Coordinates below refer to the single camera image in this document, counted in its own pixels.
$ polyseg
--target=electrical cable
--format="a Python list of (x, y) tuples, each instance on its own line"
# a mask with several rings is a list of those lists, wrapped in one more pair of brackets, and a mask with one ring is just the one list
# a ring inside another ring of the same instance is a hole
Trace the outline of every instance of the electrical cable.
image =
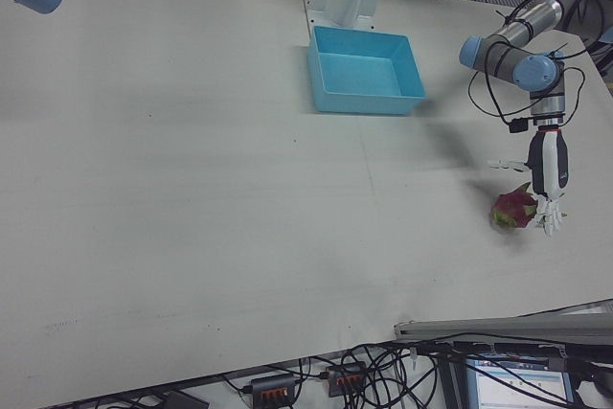
[[(428, 339), (428, 340), (423, 340), (423, 341), (419, 341), (419, 342), (413, 342), (413, 343), (407, 343), (407, 344), (402, 344), (400, 346), (398, 346), (398, 344), (395, 345), (391, 345), (392, 347), (397, 347), (401, 350), (406, 350), (406, 348), (408, 347), (412, 347), (414, 348), (415, 346), (417, 346), (417, 344), (427, 344), (427, 343), (436, 343), (436, 342), (441, 342), (442, 340), (446, 340), (449, 338), (454, 338), (454, 337), (461, 337), (463, 335), (483, 335), (483, 336), (494, 336), (494, 337), (500, 337), (500, 338), (507, 338), (507, 339), (512, 339), (512, 340), (517, 340), (517, 341), (531, 341), (531, 342), (545, 342), (545, 343), (556, 343), (556, 344), (566, 344), (560, 341), (553, 341), (553, 340), (543, 340), (543, 339), (533, 339), (530, 337), (517, 337), (517, 336), (505, 336), (502, 334), (489, 334), (489, 333), (479, 333), (479, 332), (461, 332), (461, 333), (456, 333), (456, 334), (449, 334), (447, 336), (443, 336), (443, 337), (438, 337), (438, 338), (434, 338), (434, 339)], [(495, 381), (498, 381), (498, 383), (501, 383), (502, 385), (505, 385), (513, 390), (519, 391), (519, 393), (522, 393), (528, 397), (531, 398), (535, 398), (537, 400), (541, 400), (542, 402), (547, 402), (549, 404), (552, 404), (554, 406), (557, 407), (568, 407), (568, 408), (582, 408), (582, 409), (591, 409), (589, 408), (589, 406), (585, 406), (585, 405), (577, 405), (576, 403), (572, 402), (572, 401), (566, 401), (566, 402), (558, 402), (555, 400), (548, 400), (546, 398), (543, 398), (539, 395), (535, 395), (532, 394), (530, 392), (526, 392), (523, 390), (520, 390), (516, 387), (511, 386), (510, 384), (508, 384), (507, 382), (505, 382), (504, 380), (500, 380), (497, 377), (495, 377), (494, 375), (489, 375), (488, 373), (478, 370), (474, 367), (471, 367), (470, 365), (468, 365), (467, 363), (465, 363), (464, 361), (464, 357), (462, 355), (457, 355), (455, 356), (456, 359), (452, 359), (450, 357), (444, 357), (442, 354), (436, 354), (436, 355), (430, 355), (428, 354), (428, 356), (432, 357), (432, 358), (438, 358), (438, 359), (443, 359), (443, 360), (447, 360), (449, 362), (453, 362), (453, 363), (457, 363), (459, 362), (460, 364), (464, 365), (465, 367), (468, 367), (469, 369), (472, 369), (475, 372), (478, 372), (479, 374), (485, 375), (487, 377), (492, 378)], [(458, 361), (457, 356), (460, 356), (462, 358), (462, 360)]]
[[(524, 9), (526, 8), (529, 4), (531, 4), (534, 0), (523, 0), (521, 1), (511, 12), (511, 14), (509, 14), (508, 16), (505, 16), (505, 25), (510, 24), (515, 17)], [(566, 57), (555, 57), (555, 60), (564, 60), (564, 59), (570, 59), (572, 57), (578, 57), (579, 55), (582, 55), (584, 53), (588, 53), (589, 52), (589, 48), (594, 46), (596, 43), (598, 43), (599, 38), (602, 36), (602, 34), (604, 34), (604, 21), (605, 21), (605, 13), (604, 13), (604, 7), (602, 6), (602, 2), (601, 0), (593, 0), (595, 1), (596, 5), (599, 8), (599, 13), (601, 14), (601, 25), (600, 25), (600, 33), (598, 34), (598, 38), (594, 40), (594, 42), (592, 44), (590, 44), (589, 47), (584, 47), (584, 49), (580, 52), (574, 53), (572, 55), (566, 56)]]
[(560, 125), (560, 128), (562, 128), (563, 126), (567, 126), (571, 122), (571, 120), (573, 120), (573, 117), (575, 117), (575, 114), (577, 113), (577, 109), (579, 109), (579, 100), (581, 97), (581, 90), (583, 89), (583, 85), (585, 85), (585, 79), (586, 79), (585, 72), (583, 72), (583, 70), (579, 69), (578, 67), (568, 67), (564, 69), (564, 72), (570, 71), (570, 70), (579, 72), (581, 76), (583, 77), (583, 80), (581, 81), (581, 84), (579, 85), (579, 88), (577, 89), (577, 101), (575, 102), (575, 108), (573, 109), (573, 112), (571, 112), (571, 115), (568, 117), (566, 122)]
[(232, 387), (232, 389), (237, 392), (238, 397), (240, 398), (240, 400), (244, 403), (245, 406), (247, 406), (249, 409), (251, 409), (251, 406), (249, 404), (247, 404), (247, 401), (245, 401), (245, 398), (242, 397), (242, 394), (244, 393), (243, 390), (241, 388), (239, 388), (238, 386), (236, 386), (234, 383), (232, 383), (230, 381), (230, 379), (228, 377), (226, 377), (224, 374), (220, 374), (219, 375), (228, 385), (230, 385), (230, 387)]
[(464, 362), (463, 360), (453, 360), (453, 359), (448, 358), (448, 357), (443, 357), (441, 354), (437, 354), (436, 357), (438, 359), (443, 359), (443, 360), (449, 361), (451, 363), (461, 364), (461, 365), (465, 366), (467, 369), (470, 369), (471, 371), (474, 371), (474, 372), (476, 372), (478, 374), (484, 375), (485, 377), (490, 378), (491, 380), (494, 380), (495, 382), (498, 382), (499, 384), (504, 385), (505, 387), (507, 387), (509, 389), (512, 389), (512, 390), (514, 390), (517, 393), (520, 393), (520, 394), (522, 394), (524, 396), (527, 396), (527, 397), (539, 400), (541, 402), (545, 402), (547, 404), (551, 404), (551, 405), (556, 406), (556, 407), (563, 407), (563, 408), (567, 408), (567, 409), (579, 409), (579, 408), (580, 409), (596, 409), (596, 408), (592, 408), (592, 407), (586, 406), (586, 405), (578, 406), (578, 405), (576, 405), (575, 403), (573, 403), (571, 401), (568, 401), (569, 403), (564, 403), (564, 402), (560, 402), (560, 401), (555, 401), (555, 400), (547, 399), (547, 398), (541, 397), (540, 395), (535, 395), (534, 393), (525, 391), (525, 390), (523, 390), (523, 389), (521, 389), (519, 387), (515, 387), (515, 386), (509, 384), (508, 382), (506, 382), (506, 381), (496, 377), (495, 375), (492, 375), (492, 374), (490, 374), (490, 373), (488, 373), (486, 371), (483, 371), (483, 370), (481, 370), (479, 368), (476, 368), (474, 366), (469, 365), (468, 363)]
[(542, 387), (539, 387), (538, 385), (534, 385), (533, 383), (531, 383), (529, 380), (526, 380), (524, 377), (522, 377), (521, 375), (511, 371), (509, 368), (507, 368), (506, 366), (500, 364), (498, 361), (492, 361), (489, 358), (479, 354), (479, 353), (470, 353), (470, 354), (465, 354), (465, 353), (461, 353), (461, 352), (457, 352), (455, 351), (455, 353), (459, 356), (464, 356), (464, 358), (470, 358), (471, 356), (475, 356), (477, 359), (481, 359), (483, 361), (488, 361), (490, 363), (492, 363), (494, 366), (502, 369), (503, 371), (505, 371), (507, 374), (512, 375), (513, 377), (515, 377), (517, 380), (525, 383), (526, 385), (528, 385), (529, 387), (533, 387), (534, 389), (538, 390), (539, 392), (544, 393), (545, 395), (549, 396), (549, 397), (553, 397), (553, 398), (557, 398), (560, 399), (562, 401), (568, 401), (568, 399), (561, 397), (560, 395), (556, 395), (555, 393), (552, 392), (548, 392), (547, 390), (545, 390)]
[[(487, 112), (483, 107), (481, 107), (474, 99), (474, 97), (472, 96), (472, 92), (471, 92), (471, 87), (472, 84), (474, 83), (475, 79), (477, 78), (477, 76), (479, 75), (479, 71), (475, 72), (475, 74), (472, 76), (472, 79), (470, 79), (470, 82), (468, 83), (468, 98), (470, 99), (470, 102), (472, 102), (472, 105), (474, 105), (477, 109), (479, 109), (481, 112), (483, 112), (486, 115), (489, 115), (490, 117), (500, 117), (498, 114), (494, 114), (492, 112)], [(529, 105), (522, 107), (521, 109), (517, 109), (517, 110), (513, 110), (512, 112), (506, 112), (504, 115), (505, 117), (509, 117), (511, 115), (517, 115), (520, 112), (523, 112), (525, 110), (531, 109), (533, 108), (536, 104), (538, 104), (539, 102), (543, 101), (543, 99), (545, 99), (546, 96), (543, 96), (542, 98), (539, 98), (538, 100), (531, 102)]]

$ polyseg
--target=wire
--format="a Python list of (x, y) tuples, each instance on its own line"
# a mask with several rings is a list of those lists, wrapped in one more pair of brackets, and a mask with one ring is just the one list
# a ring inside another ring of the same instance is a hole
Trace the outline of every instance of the wire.
[(303, 381), (307, 380), (308, 378), (319, 378), (318, 375), (313, 375), (310, 372), (301, 373), (300, 371), (292, 371), (291, 369), (282, 368), (281, 366), (275, 366), (273, 364), (267, 364), (265, 367), (274, 369), (275, 371), (283, 371), (284, 373), (298, 375), (301, 379), (302, 377), (304, 378)]
[(547, 390), (545, 390), (542, 387), (539, 387), (538, 385), (534, 385), (533, 383), (531, 383), (529, 380), (526, 380), (524, 377), (522, 377), (521, 375), (511, 371), (509, 368), (507, 368), (506, 366), (500, 364), (498, 361), (492, 361), (489, 358), (479, 354), (479, 353), (470, 353), (470, 354), (465, 354), (465, 353), (461, 353), (461, 352), (455, 352), (457, 355), (463, 355), (465, 358), (466, 357), (471, 357), (471, 356), (475, 356), (477, 359), (481, 359), (483, 361), (488, 361), (490, 363), (492, 363), (494, 366), (502, 369), (503, 371), (505, 371), (507, 374), (512, 375), (513, 377), (515, 377), (516, 379), (520, 380), (521, 382), (525, 383), (526, 385), (535, 388), (536, 390), (538, 390), (539, 392), (544, 393), (545, 395), (549, 396), (549, 397), (553, 397), (553, 398), (557, 398), (560, 399), (562, 401), (568, 401), (568, 399), (561, 397), (560, 395), (556, 395), (555, 393), (552, 392), (548, 392)]
[[(532, 1), (534, 1), (534, 0), (523, 0), (523, 1), (521, 1), (521, 2), (520, 2), (518, 5), (517, 5), (517, 7), (515, 7), (515, 8), (513, 9), (513, 11), (511, 12), (511, 14), (510, 14), (509, 16), (506, 16), (506, 17), (505, 17), (505, 24), (506, 24), (506, 25), (510, 24), (510, 23), (512, 22), (512, 20), (514, 20), (514, 19), (515, 19), (515, 17), (516, 17), (516, 16), (517, 16), (517, 15), (518, 15), (518, 14), (519, 14), (519, 13), (520, 13), (520, 12), (521, 12), (521, 11), (522, 11), (524, 8), (525, 8), (525, 7), (527, 7), (527, 6), (528, 6), (530, 3), (532, 3)], [(602, 2), (601, 2), (601, 0), (593, 0), (593, 1), (595, 1), (595, 2), (596, 2), (596, 5), (597, 5), (597, 7), (599, 8), (599, 13), (600, 13), (600, 17), (601, 17), (601, 26), (600, 26), (600, 29), (601, 29), (601, 30), (600, 30), (600, 33), (598, 34), (598, 38), (596, 38), (596, 39), (594, 40), (594, 42), (592, 42), (592, 44), (590, 44), (590, 46), (589, 46), (589, 47), (585, 47), (585, 48), (584, 48), (583, 50), (581, 50), (580, 52), (574, 53), (574, 54), (572, 54), (572, 55), (568, 55), (568, 56), (566, 56), (566, 57), (555, 57), (555, 58), (554, 58), (555, 60), (564, 60), (564, 59), (570, 59), (570, 58), (572, 58), (572, 57), (578, 57), (579, 55), (582, 55), (582, 54), (584, 54), (584, 53), (589, 53), (589, 49), (590, 49), (591, 47), (593, 47), (595, 44), (597, 44), (597, 43), (598, 43), (598, 41), (599, 41), (599, 38), (602, 36), (602, 34), (604, 34), (604, 22), (605, 22), (605, 13), (604, 13), (604, 7), (602, 6)], [(575, 11), (579, 9), (579, 0), (576, 0), (576, 4), (577, 4), (577, 7), (576, 7), (576, 8), (574, 8), (574, 10), (575, 10)], [(587, 2), (586, 2), (585, 9), (584, 9), (584, 11), (583, 11), (583, 16), (585, 16), (585, 15), (586, 15), (587, 6), (588, 6), (588, 5), (587, 5)], [(570, 20), (571, 20), (571, 19), (572, 19), (572, 15), (570, 15), (570, 16), (569, 16), (569, 18), (568, 18), (568, 20), (567, 20), (567, 21), (568, 21), (568, 24), (570, 24)]]
[(220, 374), (219, 376), (220, 376), (221, 378), (223, 378), (223, 380), (224, 380), (224, 381), (225, 381), (225, 382), (226, 382), (228, 385), (230, 385), (230, 386), (233, 388), (233, 390), (234, 390), (235, 392), (237, 392), (237, 393), (242, 393), (242, 389), (240, 389), (238, 386), (236, 386), (234, 383), (232, 383), (232, 382), (230, 381), (230, 379), (229, 379), (228, 377), (226, 377), (224, 374)]
[(581, 408), (581, 409), (596, 409), (596, 408), (592, 408), (592, 407), (586, 406), (586, 405), (579, 406), (579, 405), (576, 405), (575, 403), (573, 403), (571, 401), (560, 402), (560, 401), (555, 401), (555, 400), (547, 399), (547, 398), (544, 398), (544, 397), (542, 397), (540, 395), (535, 395), (534, 393), (531, 393), (531, 392), (528, 392), (526, 390), (523, 390), (523, 389), (521, 389), (519, 387), (515, 387), (515, 386), (509, 384), (508, 382), (506, 382), (506, 381), (496, 377), (495, 375), (492, 375), (492, 374), (490, 374), (490, 373), (488, 373), (486, 371), (483, 371), (483, 370), (481, 370), (479, 368), (476, 368), (474, 366), (469, 365), (468, 363), (464, 362), (463, 360), (456, 361), (456, 360), (453, 360), (451, 358), (444, 357), (444, 356), (442, 356), (440, 354), (437, 354), (436, 357), (439, 358), (439, 359), (443, 359), (443, 360), (449, 361), (451, 363), (462, 364), (463, 366), (465, 366), (466, 368), (470, 369), (471, 371), (474, 371), (476, 373), (484, 375), (485, 377), (490, 378), (491, 380), (494, 380), (495, 382), (498, 382), (499, 384), (504, 385), (505, 387), (510, 388), (510, 389), (514, 390), (515, 392), (517, 392), (517, 393), (521, 393), (522, 395), (525, 395), (525, 396), (533, 398), (533, 399), (537, 399), (537, 400), (539, 400), (541, 402), (545, 402), (545, 403), (551, 404), (551, 405), (556, 406), (556, 407), (564, 407), (564, 408), (567, 408), (567, 409), (578, 409), (578, 408)]
[[(472, 76), (472, 79), (470, 79), (470, 82), (468, 83), (468, 98), (470, 99), (470, 102), (472, 102), (472, 105), (474, 105), (477, 109), (479, 109), (481, 112), (483, 112), (486, 115), (489, 115), (490, 117), (500, 117), (498, 114), (494, 114), (492, 112), (487, 112), (483, 107), (481, 107), (479, 104), (477, 104), (477, 102), (474, 100), (473, 96), (472, 96), (472, 92), (471, 92), (471, 87), (472, 84), (474, 83), (475, 79), (477, 78), (477, 76), (479, 75), (479, 71), (475, 72), (475, 74)], [(512, 112), (506, 112), (504, 115), (505, 117), (509, 117), (510, 115), (516, 115), (519, 114), (520, 112), (523, 112), (524, 110), (528, 110), (533, 108), (535, 105), (537, 105), (539, 102), (543, 101), (543, 99), (545, 99), (546, 97), (543, 96), (542, 98), (539, 98), (538, 100), (531, 102), (529, 105), (522, 107), (521, 109), (517, 109), (517, 110), (513, 110)]]
[(581, 81), (581, 84), (579, 85), (579, 88), (577, 89), (577, 100), (575, 102), (575, 108), (573, 109), (573, 112), (571, 112), (571, 115), (568, 117), (568, 119), (566, 120), (566, 122), (564, 122), (562, 125), (560, 125), (560, 127), (563, 126), (567, 126), (571, 120), (573, 120), (573, 117), (575, 117), (575, 114), (577, 113), (577, 109), (579, 109), (579, 99), (581, 97), (581, 90), (583, 89), (583, 85), (585, 85), (585, 72), (583, 72), (582, 69), (579, 69), (578, 67), (569, 67), (564, 69), (564, 72), (566, 71), (577, 71), (581, 74), (583, 80)]

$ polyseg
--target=white table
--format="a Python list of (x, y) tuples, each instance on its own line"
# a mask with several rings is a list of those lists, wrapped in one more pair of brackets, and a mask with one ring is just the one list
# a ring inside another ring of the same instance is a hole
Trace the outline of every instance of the white table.
[[(587, 57), (564, 230), (488, 225), (528, 177), (486, 161), (532, 138), (466, 97), (457, 54), (494, 10), (379, 0), (429, 101), (356, 117), (314, 111), (302, 0), (65, 0), (50, 16), (1, 0), (0, 406), (611, 297), (613, 102)], [(537, 45), (565, 41), (580, 47)]]

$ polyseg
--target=black cable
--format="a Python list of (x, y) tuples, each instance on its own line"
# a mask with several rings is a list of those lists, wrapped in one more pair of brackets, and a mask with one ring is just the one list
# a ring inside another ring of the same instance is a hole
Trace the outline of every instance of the black cable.
[(138, 401), (133, 401), (132, 399), (126, 398), (122, 395), (114, 395), (113, 398), (115, 398), (118, 401), (122, 401), (125, 402), (127, 404), (131, 404), (130, 407), (140, 407), (142, 409), (149, 409), (150, 406), (144, 405)]
[(291, 369), (282, 368), (281, 366), (275, 366), (273, 364), (267, 364), (265, 367), (274, 369), (275, 371), (283, 371), (284, 373), (298, 375), (302, 381), (305, 381), (308, 378), (319, 378), (318, 375), (312, 375), (310, 372), (300, 373), (299, 371), (292, 371)]
[(313, 356), (310, 356), (309, 358), (316, 359), (318, 361), (322, 361), (323, 363), (330, 364), (331, 366), (336, 366), (336, 363), (334, 361), (331, 361), (327, 358), (323, 358), (321, 356), (313, 355)]
[(471, 371), (474, 371), (476, 373), (484, 375), (485, 377), (490, 378), (491, 380), (494, 380), (495, 382), (498, 382), (499, 384), (504, 385), (505, 387), (510, 388), (510, 389), (514, 390), (515, 392), (517, 392), (517, 393), (521, 393), (524, 396), (527, 396), (527, 397), (530, 397), (530, 398), (533, 398), (533, 399), (537, 399), (537, 400), (539, 400), (541, 402), (545, 402), (547, 404), (551, 404), (551, 405), (556, 406), (556, 407), (563, 407), (563, 408), (567, 408), (567, 409), (578, 409), (578, 408), (580, 408), (580, 409), (596, 409), (596, 408), (592, 408), (590, 406), (585, 406), (585, 405), (578, 406), (575, 403), (568, 404), (568, 403), (564, 403), (564, 402), (560, 402), (560, 401), (555, 401), (555, 400), (547, 399), (547, 398), (541, 397), (539, 395), (535, 395), (533, 393), (530, 393), (530, 392), (527, 392), (527, 391), (525, 391), (523, 389), (520, 389), (519, 387), (515, 387), (515, 386), (511, 385), (508, 382), (505, 382), (504, 380), (496, 377), (495, 375), (492, 375), (492, 374), (490, 374), (490, 373), (488, 373), (486, 371), (483, 371), (483, 370), (481, 370), (479, 368), (471, 366), (468, 363), (464, 362), (462, 359), (461, 360), (453, 360), (453, 359), (450, 359), (450, 358), (447, 358), (447, 357), (443, 357), (441, 354), (437, 354), (436, 357), (438, 359), (447, 360), (447, 361), (449, 361), (451, 363), (462, 364), (467, 369), (470, 369)]
[(585, 84), (585, 73), (583, 72), (582, 69), (579, 69), (578, 67), (569, 67), (564, 69), (564, 72), (566, 71), (577, 71), (581, 74), (581, 76), (583, 77), (583, 80), (581, 81), (581, 84), (579, 85), (579, 88), (577, 89), (577, 101), (575, 102), (575, 108), (573, 109), (573, 112), (571, 112), (571, 115), (569, 116), (569, 118), (566, 120), (566, 122), (564, 122), (562, 125), (560, 125), (560, 128), (562, 128), (563, 126), (567, 126), (571, 120), (573, 120), (573, 117), (575, 117), (575, 114), (577, 113), (577, 109), (579, 109), (579, 99), (581, 97), (581, 90), (583, 89), (583, 85)]
[(496, 366), (497, 368), (502, 369), (503, 371), (505, 371), (507, 374), (512, 375), (513, 377), (515, 377), (516, 379), (518, 379), (519, 381), (525, 383), (526, 385), (528, 385), (529, 387), (533, 387), (536, 390), (538, 390), (539, 392), (544, 393), (545, 395), (549, 396), (549, 397), (553, 397), (553, 398), (557, 398), (560, 399), (561, 401), (565, 401), (568, 402), (568, 399), (561, 397), (560, 395), (556, 395), (555, 393), (552, 392), (548, 392), (547, 390), (545, 390), (544, 388), (539, 387), (538, 385), (534, 385), (533, 383), (531, 383), (529, 380), (526, 380), (524, 377), (522, 377), (521, 375), (515, 373), (514, 371), (511, 371), (509, 368), (507, 368), (506, 366), (500, 364), (498, 361), (492, 361), (489, 358), (479, 354), (479, 353), (469, 353), (469, 354), (465, 354), (465, 353), (460, 353), (460, 352), (455, 352), (457, 355), (459, 356), (463, 356), (464, 358), (467, 357), (471, 357), (471, 356), (475, 356), (477, 359), (481, 359), (483, 361), (489, 361), (490, 363), (492, 363), (494, 366)]
[(223, 378), (223, 380), (224, 380), (224, 381), (225, 381), (225, 382), (226, 382), (228, 385), (230, 385), (230, 386), (233, 388), (233, 390), (234, 390), (235, 392), (237, 392), (239, 395), (242, 393), (242, 389), (240, 389), (238, 386), (236, 386), (234, 383), (232, 383), (232, 382), (230, 381), (230, 379), (229, 379), (228, 377), (226, 377), (224, 374), (220, 374), (219, 376), (220, 376), (221, 378)]
[[(515, 20), (515, 17), (521, 12), (521, 10), (523, 10), (525, 7), (527, 7), (530, 3), (532, 3), (532, 1), (534, 0), (523, 0), (521, 1), (517, 7), (515, 7), (513, 9), (513, 11), (511, 12), (511, 14), (509, 16), (505, 17), (505, 24), (508, 25), (510, 24), (512, 21)], [(601, 0), (593, 0), (597, 7), (599, 8), (599, 13), (600, 13), (600, 17), (601, 17), (601, 26), (600, 26), (600, 33), (598, 34), (598, 38), (596, 38), (594, 40), (594, 42), (592, 42), (589, 47), (584, 47), (583, 50), (581, 50), (580, 52), (568, 55), (566, 57), (554, 57), (554, 60), (564, 60), (564, 59), (570, 59), (573, 57), (578, 57), (579, 55), (582, 55), (584, 53), (589, 53), (589, 49), (591, 47), (593, 47), (595, 44), (597, 44), (599, 42), (600, 37), (602, 36), (602, 34), (604, 34), (604, 19), (606, 17), (605, 13), (604, 13), (604, 7), (602, 6), (602, 2)], [(579, 0), (576, 0), (576, 4), (579, 7)], [(585, 5), (585, 10), (583, 12), (583, 15), (586, 14), (586, 10), (587, 10), (587, 2)], [(567, 19), (568, 24), (570, 24), (570, 20), (572, 19), (572, 16), (575, 14), (575, 12), (573, 11), (573, 13), (571, 13)]]
[[(474, 97), (472, 96), (472, 92), (471, 92), (471, 88), (472, 88), (472, 84), (474, 83), (475, 79), (477, 78), (477, 76), (479, 75), (479, 71), (475, 72), (475, 74), (472, 76), (472, 79), (470, 79), (470, 82), (468, 83), (468, 98), (470, 99), (470, 102), (472, 102), (472, 105), (474, 105), (477, 109), (479, 109), (481, 112), (483, 112), (486, 115), (489, 115), (490, 117), (500, 117), (498, 114), (494, 114), (492, 112), (487, 112), (483, 107), (481, 107), (474, 99)], [(517, 115), (520, 112), (523, 112), (524, 110), (528, 110), (533, 108), (535, 105), (537, 105), (539, 102), (543, 101), (546, 98), (546, 96), (543, 96), (542, 98), (539, 98), (538, 100), (531, 102), (529, 105), (522, 107), (521, 109), (517, 109), (517, 110), (513, 110), (512, 112), (506, 112), (504, 115), (505, 117), (509, 117), (511, 115)]]
[[(472, 330), (467, 330), (464, 332), (456, 332), (453, 334), (448, 334), (448, 335), (442, 335), (439, 337), (434, 337), (432, 339), (423, 339), (423, 340), (418, 340), (415, 342), (409, 342), (407, 344), (401, 344), (404, 347), (404, 349), (408, 349), (408, 348), (414, 348), (416, 346), (420, 346), (420, 345), (430, 345), (430, 344), (436, 344), (437, 342), (444, 342), (447, 341), (448, 339), (455, 339), (455, 338), (459, 338), (459, 337), (464, 337), (467, 335), (474, 335), (474, 336), (480, 336), (480, 337), (491, 337), (491, 338), (495, 338), (495, 339), (510, 339), (510, 340), (516, 340), (518, 342), (537, 342), (537, 343), (545, 343), (545, 344), (553, 344), (553, 345), (580, 345), (580, 344), (574, 344), (572, 342), (562, 342), (559, 340), (552, 340), (552, 339), (543, 339), (543, 338), (534, 338), (534, 337), (525, 337), (525, 336), (517, 336), (517, 335), (505, 335), (505, 334), (494, 334), (494, 333), (490, 333), (490, 332), (477, 332), (477, 331), (472, 331)], [(389, 347), (397, 347), (398, 344), (386, 344)]]
[(494, 96), (494, 92), (491, 88), (491, 82), (489, 81), (489, 70), (488, 70), (489, 54), (493, 50), (493, 47), (495, 47), (496, 45), (500, 45), (500, 44), (511, 46), (509, 43), (502, 41), (502, 40), (497, 40), (488, 46), (488, 49), (486, 50), (486, 57), (484, 59), (485, 61), (484, 74), (486, 75), (486, 86), (488, 87), (489, 96), (491, 97), (491, 101), (493, 102), (494, 106), (496, 107), (496, 110), (498, 111), (498, 116), (500, 117), (500, 120), (502, 120), (503, 124), (505, 124), (506, 126), (509, 126), (511, 124), (507, 122), (507, 119), (505, 119), (505, 114), (502, 113), (502, 109), (500, 108), (500, 105), (498, 104), (498, 101), (496, 100), (496, 97)]
[(430, 391), (430, 395), (428, 396), (428, 399), (423, 404), (426, 408), (432, 402), (432, 399), (434, 399), (434, 395), (436, 394), (437, 387), (439, 385), (439, 365), (435, 362), (432, 356), (428, 356), (428, 357), (432, 361), (432, 369), (434, 369), (434, 382), (432, 382), (432, 390)]

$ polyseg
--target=black device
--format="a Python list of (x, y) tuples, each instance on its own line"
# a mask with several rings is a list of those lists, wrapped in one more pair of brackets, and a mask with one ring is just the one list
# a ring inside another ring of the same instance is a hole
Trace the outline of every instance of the black device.
[(209, 403), (184, 392), (170, 392), (164, 401), (164, 409), (208, 409)]

